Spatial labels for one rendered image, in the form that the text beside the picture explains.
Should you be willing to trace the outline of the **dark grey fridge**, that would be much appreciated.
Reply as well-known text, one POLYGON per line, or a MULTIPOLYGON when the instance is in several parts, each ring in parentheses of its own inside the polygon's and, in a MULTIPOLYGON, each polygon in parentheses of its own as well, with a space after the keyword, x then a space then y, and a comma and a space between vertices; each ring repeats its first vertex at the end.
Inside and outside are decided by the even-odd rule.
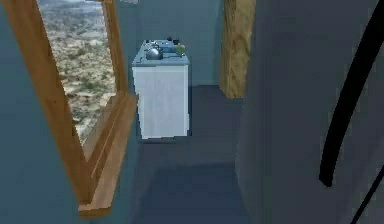
POLYGON ((384 47, 319 180, 333 111, 379 0, 256 0, 236 174, 251 224, 384 224, 384 47))

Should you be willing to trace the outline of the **white cabinet with blue top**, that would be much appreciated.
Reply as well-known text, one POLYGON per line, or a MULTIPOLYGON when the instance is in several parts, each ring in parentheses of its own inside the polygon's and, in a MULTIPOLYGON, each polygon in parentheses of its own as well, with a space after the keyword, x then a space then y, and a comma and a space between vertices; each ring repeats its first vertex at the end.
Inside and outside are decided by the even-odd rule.
POLYGON ((184 137, 189 131, 188 57, 178 56, 168 40, 144 40, 132 61, 134 90, 139 96, 141 137, 184 137), (147 60, 146 51, 161 48, 162 60, 147 60))

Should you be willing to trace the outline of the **wooden framed window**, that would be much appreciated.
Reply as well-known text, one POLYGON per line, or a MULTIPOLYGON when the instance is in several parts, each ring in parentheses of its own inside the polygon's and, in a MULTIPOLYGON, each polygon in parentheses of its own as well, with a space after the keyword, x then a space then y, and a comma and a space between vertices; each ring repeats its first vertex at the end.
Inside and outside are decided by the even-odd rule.
POLYGON ((75 193, 78 215, 88 220, 112 210, 138 102, 128 91, 116 0, 91 1, 103 9, 117 93, 81 143, 37 0, 1 0, 75 193))

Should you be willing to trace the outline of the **silver kettle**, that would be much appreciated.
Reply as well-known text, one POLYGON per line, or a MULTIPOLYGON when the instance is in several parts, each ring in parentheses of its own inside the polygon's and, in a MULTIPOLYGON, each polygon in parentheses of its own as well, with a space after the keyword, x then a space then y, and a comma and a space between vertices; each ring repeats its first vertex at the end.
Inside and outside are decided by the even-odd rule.
POLYGON ((146 51, 145 56, 147 60, 162 60, 163 51, 161 48, 150 48, 146 51))

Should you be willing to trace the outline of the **wooden door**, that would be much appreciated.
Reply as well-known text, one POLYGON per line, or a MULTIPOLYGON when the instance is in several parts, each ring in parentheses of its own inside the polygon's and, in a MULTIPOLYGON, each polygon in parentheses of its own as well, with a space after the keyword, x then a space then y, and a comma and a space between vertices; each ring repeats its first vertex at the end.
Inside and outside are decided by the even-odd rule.
POLYGON ((224 0, 219 87, 229 98, 243 98, 256 0, 224 0))

